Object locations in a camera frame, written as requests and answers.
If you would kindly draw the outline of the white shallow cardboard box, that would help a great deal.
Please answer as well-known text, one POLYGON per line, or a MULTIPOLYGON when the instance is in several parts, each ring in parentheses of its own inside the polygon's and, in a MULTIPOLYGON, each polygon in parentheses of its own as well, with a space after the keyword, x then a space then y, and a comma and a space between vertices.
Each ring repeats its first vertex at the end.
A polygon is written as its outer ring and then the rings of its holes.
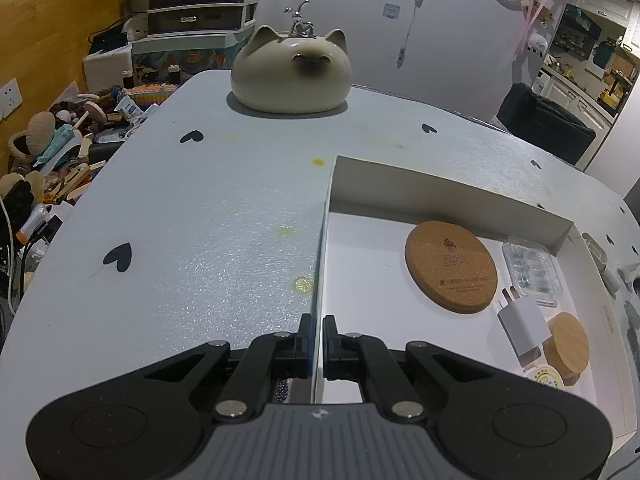
POLYGON ((570 220, 453 180, 339 157, 318 312, 390 348, 420 339, 582 396, 638 434, 610 293, 570 220))

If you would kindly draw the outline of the round cream patterned tin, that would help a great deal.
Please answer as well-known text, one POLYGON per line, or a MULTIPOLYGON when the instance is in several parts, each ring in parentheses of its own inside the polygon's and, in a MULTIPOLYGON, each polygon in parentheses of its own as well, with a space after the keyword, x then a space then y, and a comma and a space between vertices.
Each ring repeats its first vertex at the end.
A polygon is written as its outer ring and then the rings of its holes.
POLYGON ((523 374, 526 378, 533 382, 538 382, 538 384, 559 390, 564 389, 562 376, 553 366, 548 364, 532 363, 524 368, 523 374))

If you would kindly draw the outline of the round bamboo lid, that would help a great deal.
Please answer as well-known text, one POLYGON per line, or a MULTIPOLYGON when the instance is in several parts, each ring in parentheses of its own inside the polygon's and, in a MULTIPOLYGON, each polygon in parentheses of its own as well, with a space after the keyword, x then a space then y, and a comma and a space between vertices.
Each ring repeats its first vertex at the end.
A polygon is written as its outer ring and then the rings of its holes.
POLYGON ((590 360, 587 334, 574 315, 561 312, 547 323, 551 337, 542 345, 547 363, 560 374, 563 384, 574 386, 590 360))

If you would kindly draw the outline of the white usb wall charger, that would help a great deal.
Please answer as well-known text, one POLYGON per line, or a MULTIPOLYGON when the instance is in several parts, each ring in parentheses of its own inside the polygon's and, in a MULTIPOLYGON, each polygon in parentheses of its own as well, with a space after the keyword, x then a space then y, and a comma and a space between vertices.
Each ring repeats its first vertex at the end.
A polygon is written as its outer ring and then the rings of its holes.
POLYGON ((541 356, 540 348, 551 332, 534 297, 521 296, 513 286, 501 293, 506 304, 498 311, 498 320, 518 362, 526 367, 541 356))

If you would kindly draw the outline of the cream ceramic cat figurine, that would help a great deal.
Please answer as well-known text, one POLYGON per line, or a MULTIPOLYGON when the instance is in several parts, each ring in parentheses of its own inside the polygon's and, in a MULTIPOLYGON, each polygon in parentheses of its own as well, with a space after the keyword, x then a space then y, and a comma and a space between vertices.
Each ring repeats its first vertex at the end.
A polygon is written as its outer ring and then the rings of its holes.
POLYGON ((272 114, 306 115, 342 106, 352 86, 347 40, 337 28, 320 37, 285 37, 260 26, 235 58, 232 93, 272 114))

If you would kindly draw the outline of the round cork coaster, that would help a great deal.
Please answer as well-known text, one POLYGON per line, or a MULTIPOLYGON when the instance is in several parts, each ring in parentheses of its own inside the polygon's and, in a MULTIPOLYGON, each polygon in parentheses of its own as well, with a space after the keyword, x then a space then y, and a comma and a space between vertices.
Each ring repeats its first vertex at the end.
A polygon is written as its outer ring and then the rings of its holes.
POLYGON ((422 292, 448 311, 475 314, 495 297, 495 261, 480 239, 463 226, 436 220, 418 224, 407 237, 405 259, 422 292))

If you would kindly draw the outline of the white wall power socket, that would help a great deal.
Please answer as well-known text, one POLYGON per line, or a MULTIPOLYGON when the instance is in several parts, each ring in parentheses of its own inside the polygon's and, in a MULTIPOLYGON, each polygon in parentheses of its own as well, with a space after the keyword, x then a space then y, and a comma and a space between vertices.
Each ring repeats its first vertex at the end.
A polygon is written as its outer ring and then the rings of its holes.
POLYGON ((23 98, 17 79, 13 78, 0 88, 1 118, 8 118, 23 103, 23 98))

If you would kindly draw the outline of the silver metal ornament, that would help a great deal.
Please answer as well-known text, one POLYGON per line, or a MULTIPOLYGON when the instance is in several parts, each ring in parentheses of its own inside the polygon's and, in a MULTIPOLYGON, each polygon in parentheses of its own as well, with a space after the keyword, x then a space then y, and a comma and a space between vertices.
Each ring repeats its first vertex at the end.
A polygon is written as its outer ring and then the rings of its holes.
POLYGON ((316 32, 314 31, 314 24, 311 21, 305 21, 303 18, 303 8, 309 4, 309 0, 304 0, 299 3, 296 8, 292 8, 292 6, 287 6, 284 10, 284 14, 290 14, 292 18, 291 29, 288 32, 288 36, 290 38, 311 38, 314 39, 317 37, 316 32))

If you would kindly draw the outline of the black fabric chair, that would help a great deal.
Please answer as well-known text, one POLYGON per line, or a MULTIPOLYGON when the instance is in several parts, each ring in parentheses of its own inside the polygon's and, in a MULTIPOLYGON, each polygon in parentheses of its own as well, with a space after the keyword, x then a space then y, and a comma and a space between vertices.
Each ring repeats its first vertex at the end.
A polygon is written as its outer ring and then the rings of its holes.
POLYGON ((596 138, 593 128, 522 82, 512 84, 497 119, 514 136, 572 165, 596 138))

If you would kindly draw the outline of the clear plastic pill blister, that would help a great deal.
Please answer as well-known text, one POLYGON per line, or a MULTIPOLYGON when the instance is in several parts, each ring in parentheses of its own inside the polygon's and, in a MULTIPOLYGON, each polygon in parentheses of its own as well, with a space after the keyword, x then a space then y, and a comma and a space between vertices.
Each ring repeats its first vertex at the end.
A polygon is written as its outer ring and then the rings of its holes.
POLYGON ((514 289, 532 296, 541 307, 556 308, 562 285, 550 252, 544 245, 509 236, 502 253, 514 289))

